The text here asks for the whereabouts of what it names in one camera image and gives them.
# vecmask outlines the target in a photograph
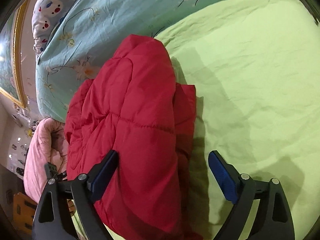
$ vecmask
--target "white pillow with cartoon print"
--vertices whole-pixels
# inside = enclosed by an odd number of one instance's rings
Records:
[[[51,32],[59,25],[75,0],[37,0],[32,16],[32,33],[36,57],[47,46]]]

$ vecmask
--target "lime green bed sheet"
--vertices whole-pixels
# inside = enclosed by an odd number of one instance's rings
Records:
[[[207,164],[218,150],[240,173],[281,181],[296,240],[303,239],[320,215],[320,29],[313,17],[299,0],[225,0],[156,39],[177,81],[196,85],[194,230],[213,239],[232,207]]]
[[[75,226],[75,229],[78,233],[79,239],[80,240],[88,240],[88,238],[85,234],[84,228],[81,224],[80,217],[79,217],[79,214],[77,211],[74,214],[74,216],[72,217],[72,222],[73,222],[73,225]],[[115,232],[111,231],[106,225],[105,225],[105,227],[114,240],[125,240],[123,237],[121,237],[121,236],[117,235]]]

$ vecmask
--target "silver bolt head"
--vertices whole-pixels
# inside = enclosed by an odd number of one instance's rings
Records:
[[[79,176],[78,176],[78,179],[79,180],[85,180],[87,178],[87,174],[84,174],[84,173],[82,173],[82,174],[80,174]]]
[[[242,173],[241,178],[247,180],[247,179],[250,179],[250,176],[246,173]]]
[[[273,178],[271,181],[273,184],[276,184],[276,185],[280,183],[280,181],[276,178]]]
[[[55,182],[56,182],[55,179],[49,179],[49,180],[48,180],[48,184],[49,184],[49,185],[52,185],[52,184],[54,184]]]

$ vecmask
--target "wooden cabinet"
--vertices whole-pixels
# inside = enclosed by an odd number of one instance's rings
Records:
[[[13,197],[13,222],[18,230],[31,235],[37,203],[28,196],[18,193]]]

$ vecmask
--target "framed painting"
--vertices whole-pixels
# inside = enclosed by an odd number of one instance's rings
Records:
[[[26,108],[26,99],[20,71],[20,41],[28,2],[9,17],[0,33],[0,92],[22,108]]]

